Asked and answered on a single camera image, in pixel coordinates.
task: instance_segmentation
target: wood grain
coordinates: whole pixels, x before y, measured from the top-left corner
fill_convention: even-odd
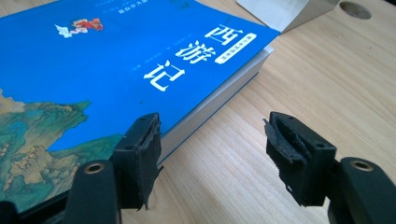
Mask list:
[[[2,1],[0,16],[45,2]],[[234,0],[201,2],[258,22]],[[274,110],[396,182],[396,7],[359,4],[370,20],[336,7],[277,38],[261,72],[163,163],[150,209],[124,210],[124,223],[328,223],[327,205],[299,207],[265,154]]]

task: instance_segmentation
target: blue book cover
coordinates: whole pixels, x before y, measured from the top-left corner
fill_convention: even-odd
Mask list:
[[[69,188],[148,113],[166,134],[277,35],[192,0],[67,0],[1,18],[0,200],[24,210]]]

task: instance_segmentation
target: stacked books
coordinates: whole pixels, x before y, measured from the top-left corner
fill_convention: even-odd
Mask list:
[[[0,201],[23,211],[162,122],[161,163],[249,82],[278,31],[193,0],[63,0],[0,19]]]

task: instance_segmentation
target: wooden surface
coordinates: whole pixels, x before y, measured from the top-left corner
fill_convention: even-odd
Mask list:
[[[0,16],[45,2],[2,0]],[[234,0],[201,2],[257,21]],[[396,183],[396,7],[355,2],[370,20],[336,7],[275,40],[261,72],[163,163],[149,210],[124,210],[123,222],[328,223],[327,203],[299,207],[266,155],[271,111],[336,145],[337,160],[372,161]]]

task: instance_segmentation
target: wooden table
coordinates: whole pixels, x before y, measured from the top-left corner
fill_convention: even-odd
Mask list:
[[[50,0],[2,0],[0,16]],[[234,0],[201,2],[257,21]],[[265,153],[263,118],[290,114],[396,183],[396,7],[355,1],[370,20],[340,7],[279,38],[261,72],[167,159],[148,211],[124,223],[328,223],[327,204],[299,207]]]

